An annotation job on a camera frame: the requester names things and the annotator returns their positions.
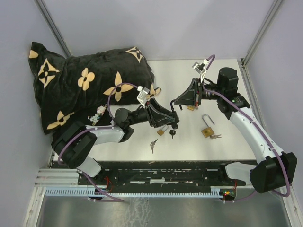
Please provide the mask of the black padlock keys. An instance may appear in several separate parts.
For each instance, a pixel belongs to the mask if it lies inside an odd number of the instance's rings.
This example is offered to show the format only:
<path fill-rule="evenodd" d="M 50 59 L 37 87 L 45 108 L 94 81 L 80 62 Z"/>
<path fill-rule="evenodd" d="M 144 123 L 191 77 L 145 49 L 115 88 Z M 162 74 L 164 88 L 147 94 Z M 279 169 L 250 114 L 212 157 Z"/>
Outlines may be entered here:
<path fill-rule="evenodd" d="M 169 134 L 171 135 L 171 138 L 173 139 L 174 136 L 176 135 L 176 130 L 174 130 L 174 129 L 170 130 Z"/>

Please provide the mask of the small padlock keys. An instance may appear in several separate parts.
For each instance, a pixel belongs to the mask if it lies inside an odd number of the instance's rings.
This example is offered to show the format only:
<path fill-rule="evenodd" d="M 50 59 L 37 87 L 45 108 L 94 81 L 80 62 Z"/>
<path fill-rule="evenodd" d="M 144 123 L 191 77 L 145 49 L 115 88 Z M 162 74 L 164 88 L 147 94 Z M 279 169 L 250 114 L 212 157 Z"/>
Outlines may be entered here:
<path fill-rule="evenodd" d="M 155 146 L 157 141 L 158 141 L 158 139 L 152 141 L 151 144 L 150 144 L 150 148 L 151 148 L 152 153 L 154 153 L 154 146 Z"/>

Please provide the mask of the black padlock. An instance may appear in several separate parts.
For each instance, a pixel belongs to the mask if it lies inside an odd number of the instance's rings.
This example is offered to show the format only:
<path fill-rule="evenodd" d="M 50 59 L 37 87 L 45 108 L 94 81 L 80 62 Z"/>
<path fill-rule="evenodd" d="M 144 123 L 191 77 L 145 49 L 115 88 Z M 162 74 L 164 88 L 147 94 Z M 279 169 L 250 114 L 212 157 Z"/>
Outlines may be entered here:
<path fill-rule="evenodd" d="M 173 105 L 174 105 L 175 99 L 172 99 L 170 102 L 170 107 L 171 107 L 171 116 L 174 118 L 174 121 L 170 124 L 172 129 L 176 130 L 178 129 L 178 123 L 179 123 L 179 117 L 177 112 L 175 111 Z"/>

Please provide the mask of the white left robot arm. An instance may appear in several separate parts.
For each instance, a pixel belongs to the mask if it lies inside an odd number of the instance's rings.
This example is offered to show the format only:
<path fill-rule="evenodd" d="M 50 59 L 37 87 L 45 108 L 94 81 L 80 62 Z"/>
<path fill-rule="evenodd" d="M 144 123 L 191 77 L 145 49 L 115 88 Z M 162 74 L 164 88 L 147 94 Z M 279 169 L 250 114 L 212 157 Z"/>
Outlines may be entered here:
<path fill-rule="evenodd" d="M 110 125 L 89 126 L 81 122 L 74 122 L 65 130 L 53 134 L 52 148 L 68 168 L 77 169 L 88 175 L 94 184 L 101 184 L 105 173 L 101 165 L 89 156 L 94 145 L 125 142 L 132 134 L 132 125 L 148 122 L 150 126 L 159 128 L 170 125 L 178 128 L 177 112 L 162 107 L 155 98 L 151 98 L 144 106 L 130 111 L 119 108 Z"/>

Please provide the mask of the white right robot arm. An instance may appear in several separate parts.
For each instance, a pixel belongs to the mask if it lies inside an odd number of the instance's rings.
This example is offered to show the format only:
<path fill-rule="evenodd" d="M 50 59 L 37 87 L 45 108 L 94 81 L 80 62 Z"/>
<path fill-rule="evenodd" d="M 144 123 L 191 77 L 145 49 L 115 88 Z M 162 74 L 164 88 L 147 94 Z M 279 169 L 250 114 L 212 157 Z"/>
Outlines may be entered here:
<path fill-rule="evenodd" d="M 241 180 L 250 183 L 258 193 L 272 191 L 288 197 L 297 158 L 294 153 L 283 151 L 257 121 L 248 101 L 238 92 L 237 71 L 221 68 L 217 82 L 205 84 L 205 65 L 196 64 L 193 68 L 199 77 L 192 79 L 190 86 L 174 100 L 174 104 L 199 106 L 203 99 L 216 100 L 219 110 L 242 134 L 257 162 L 256 165 L 229 163 L 217 173 L 218 181 L 228 185 L 233 180 Z"/>

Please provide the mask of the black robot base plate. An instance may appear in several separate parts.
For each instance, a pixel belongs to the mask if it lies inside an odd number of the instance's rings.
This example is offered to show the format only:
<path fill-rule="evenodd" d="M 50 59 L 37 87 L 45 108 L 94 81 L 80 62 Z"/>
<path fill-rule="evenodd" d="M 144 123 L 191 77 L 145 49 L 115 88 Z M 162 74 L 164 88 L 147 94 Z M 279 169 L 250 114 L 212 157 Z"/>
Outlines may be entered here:
<path fill-rule="evenodd" d="M 246 186 L 223 171 L 228 161 L 100 161 L 93 177 L 113 193 L 208 193 L 212 186 Z"/>

